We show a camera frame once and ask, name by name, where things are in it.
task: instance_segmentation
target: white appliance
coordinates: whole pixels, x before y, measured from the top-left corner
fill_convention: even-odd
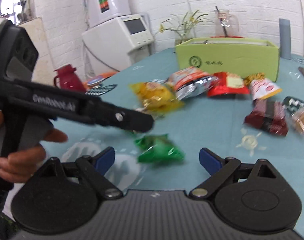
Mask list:
[[[82,38],[95,75],[112,71],[110,67],[124,70],[148,57],[148,45],[154,41],[138,14],[104,22],[82,33]]]
[[[112,18],[129,15],[128,0],[87,0],[90,28]]]

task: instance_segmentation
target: yellow chip bag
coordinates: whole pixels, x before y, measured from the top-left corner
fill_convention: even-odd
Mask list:
[[[165,85],[157,82],[135,83],[130,88],[146,110],[166,113],[184,105]]]

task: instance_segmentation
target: ribbed gray plate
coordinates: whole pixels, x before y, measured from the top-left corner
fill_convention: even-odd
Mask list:
[[[223,223],[205,201],[184,191],[130,190],[105,201],[86,225],[66,234],[37,236],[24,231],[13,240],[299,240],[292,230],[251,235]]]

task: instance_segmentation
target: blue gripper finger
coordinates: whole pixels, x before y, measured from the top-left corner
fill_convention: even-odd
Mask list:
[[[102,176],[107,173],[115,161],[115,151],[112,147],[108,147],[93,157],[93,166],[95,170]]]
[[[210,175],[219,171],[225,164],[224,159],[211,152],[208,148],[200,150],[199,161]]]

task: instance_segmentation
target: red kettle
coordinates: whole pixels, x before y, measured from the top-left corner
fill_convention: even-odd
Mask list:
[[[60,88],[69,89],[79,92],[86,92],[81,80],[74,73],[76,71],[75,67],[71,64],[65,65],[57,70],[58,75],[53,79],[54,86],[57,86],[57,78],[60,78]]]

